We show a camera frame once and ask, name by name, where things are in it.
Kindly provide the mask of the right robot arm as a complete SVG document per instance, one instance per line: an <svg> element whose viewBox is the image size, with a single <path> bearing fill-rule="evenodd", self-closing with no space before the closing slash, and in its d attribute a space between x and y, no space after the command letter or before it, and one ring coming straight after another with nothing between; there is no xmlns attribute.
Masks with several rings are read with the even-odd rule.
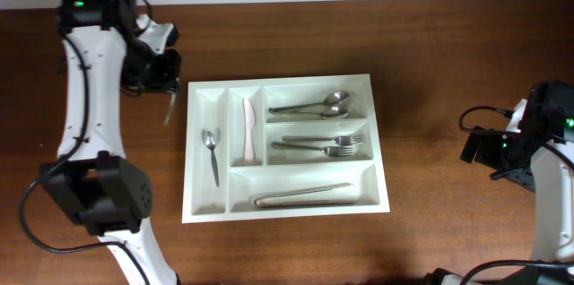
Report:
<svg viewBox="0 0 574 285"><path fill-rule="evenodd" d="M503 130L459 126L468 138L461 160L492 168L491 180L506 179L535 195L535 244L527 260L482 263L465 275L436 269L429 285L474 283L480 272L498 267L516 271L506 285L570 285L573 282L573 87L540 82L514 109L502 110Z"/></svg>

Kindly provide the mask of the metal fork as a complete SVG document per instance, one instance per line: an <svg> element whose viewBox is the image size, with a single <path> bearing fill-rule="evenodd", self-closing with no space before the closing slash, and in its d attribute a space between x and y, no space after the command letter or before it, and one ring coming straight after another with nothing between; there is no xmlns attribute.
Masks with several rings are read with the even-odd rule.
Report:
<svg viewBox="0 0 574 285"><path fill-rule="evenodd" d="M354 154L354 148L351 146L319 147L319 146L289 144L284 142L272 142L271 147L276 150L319 151L330 158L348 157Z"/></svg>
<svg viewBox="0 0 574 285"><path fill-rule="evenodd" d="M284 136L284 142L293 143L335 143L338 146L353 146L365 142L363 134L344 135L336 137L325 136Z"/></svg>

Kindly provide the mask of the small metal teaspoon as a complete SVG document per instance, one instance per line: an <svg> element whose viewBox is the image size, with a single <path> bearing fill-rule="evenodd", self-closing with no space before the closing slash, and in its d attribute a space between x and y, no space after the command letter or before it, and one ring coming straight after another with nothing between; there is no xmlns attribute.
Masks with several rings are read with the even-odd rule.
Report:
<svg viewBox="0 0 574 285"><path fill-rule="evenodd" d="M177 97L178 97L178 93L176 93L176 92L170 94L170 103L169 103L169 106L168 106L167 114L166 114L165 119L164 119L164 122L163 122L163 125L164 125L164 126L167 126L167 125L169 124L169 122L170 122L170 119L171 119L172 114L173 114L173 110L174 110L174 107L175 107L175 103L176 103Z"/></svg>
<svg viewBox="0 0 574 285"><path fill-rule="evenodd" d="M211 153L211 165L213 170L213 178L214 183L217 187L220 186L220 177L219 177L219 169L218 169L218 162L215 155L215 149L220 141L221 138L221 130L216 128L214 131L209 131L206 129L202 130L202 142L203 145L209 150Z"/></svg>

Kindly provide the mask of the pink plastic knife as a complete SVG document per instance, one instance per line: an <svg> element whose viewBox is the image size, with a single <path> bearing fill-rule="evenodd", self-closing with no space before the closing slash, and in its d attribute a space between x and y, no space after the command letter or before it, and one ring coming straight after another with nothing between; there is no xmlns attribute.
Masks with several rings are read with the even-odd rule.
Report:
<svg viewBox="0 0 574 285"><path fill-rule="evenodd" d="M243 99L244 117L245 117L245 142L244 142L244 161L252 164L256 160L255 146L253 140L253 128L256 124L255 112L249 99Z"/></svg>

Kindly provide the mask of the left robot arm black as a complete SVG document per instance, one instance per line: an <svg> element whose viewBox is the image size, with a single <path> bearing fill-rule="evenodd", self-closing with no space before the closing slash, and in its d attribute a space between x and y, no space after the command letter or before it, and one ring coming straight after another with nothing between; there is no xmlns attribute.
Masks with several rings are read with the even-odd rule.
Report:
<svg viewBox="0 0 574 285"><path fill-rule="evenodd" d="M179 91L178 29L139 13L138 0L62 0L65 128L39 184L65 216L114 255L132 284L176 284L152 231L152 183L128 162L120 97Z"/></svg>

